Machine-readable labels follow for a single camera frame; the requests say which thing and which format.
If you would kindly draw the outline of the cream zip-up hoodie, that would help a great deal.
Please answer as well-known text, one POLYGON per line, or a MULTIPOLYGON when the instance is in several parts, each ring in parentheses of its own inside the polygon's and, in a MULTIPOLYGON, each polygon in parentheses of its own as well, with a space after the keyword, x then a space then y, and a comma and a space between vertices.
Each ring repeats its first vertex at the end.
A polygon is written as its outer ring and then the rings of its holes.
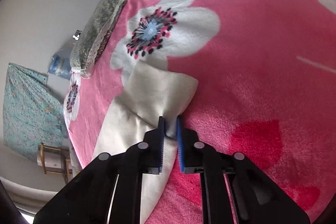
POLYGON ((145 223, 158 203, 177 155, 173 140, 177 116, 193 99, 198 87, 194 77, 164 71, 139 61, 122 93, 116 96, 105 115, 93 156, 102 152, 117 155, 143 140, 145 133, 165 118, 167 137, 163 145, 163 168, 159 175, 142 179, 140 222, 145 223))

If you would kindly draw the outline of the wooden chair black seat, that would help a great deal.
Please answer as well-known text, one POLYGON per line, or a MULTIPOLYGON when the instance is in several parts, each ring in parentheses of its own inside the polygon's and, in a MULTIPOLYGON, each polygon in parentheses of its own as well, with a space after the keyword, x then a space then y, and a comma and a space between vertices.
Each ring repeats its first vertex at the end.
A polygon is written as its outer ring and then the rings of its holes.
POLYGON ((80 165, 75 160, 71 149, 52 147, 41 143, 37 152, 37 164, 43 173, 59 174, 65 184, 68 184, 79 172, 80 165))

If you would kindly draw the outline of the pink floral fleece blanket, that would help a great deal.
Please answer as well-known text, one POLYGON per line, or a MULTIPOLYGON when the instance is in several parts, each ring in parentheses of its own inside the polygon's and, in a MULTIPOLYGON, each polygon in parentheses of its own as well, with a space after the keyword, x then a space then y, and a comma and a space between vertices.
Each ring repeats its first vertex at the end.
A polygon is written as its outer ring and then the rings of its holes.
POLYGON ((335 0, 127 0, 64 117, 81 166, 139 61, 198 81, 183 123, 315 221, 335 195, 335 0))

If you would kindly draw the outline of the grey green patterned pillow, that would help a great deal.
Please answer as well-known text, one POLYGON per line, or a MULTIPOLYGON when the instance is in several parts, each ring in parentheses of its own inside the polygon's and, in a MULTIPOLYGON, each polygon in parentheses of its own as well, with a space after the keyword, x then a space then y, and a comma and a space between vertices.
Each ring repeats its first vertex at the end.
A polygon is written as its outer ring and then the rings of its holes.
POLYGON ((93 67, 106 48, 127 0, 101 0, 70 55, 73 73, 90 78, 93 67))

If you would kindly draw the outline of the blue water jug on dispenser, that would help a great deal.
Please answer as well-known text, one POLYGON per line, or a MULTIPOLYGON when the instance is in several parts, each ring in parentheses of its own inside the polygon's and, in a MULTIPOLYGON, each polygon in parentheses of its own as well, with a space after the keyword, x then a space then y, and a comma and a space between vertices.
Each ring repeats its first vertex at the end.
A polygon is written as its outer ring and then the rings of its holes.
POLYGON ((49 62, 47 73, 70 80, 72 67, 70 65, 70 57, 74 48, 75 40, 71 39, 64 43, 61 48, 56 51, 49 62))

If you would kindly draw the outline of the teal floral hanging cloth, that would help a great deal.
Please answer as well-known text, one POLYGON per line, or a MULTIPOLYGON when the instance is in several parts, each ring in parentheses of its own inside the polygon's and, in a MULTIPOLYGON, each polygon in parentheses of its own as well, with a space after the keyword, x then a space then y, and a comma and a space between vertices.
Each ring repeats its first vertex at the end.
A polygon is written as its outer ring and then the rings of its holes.
POLYGON ((67 138, 63 105, 47 86, 48 77, 9 63, 3 97, 3 143, 35 161, 41 143, 60 147, 67 138))

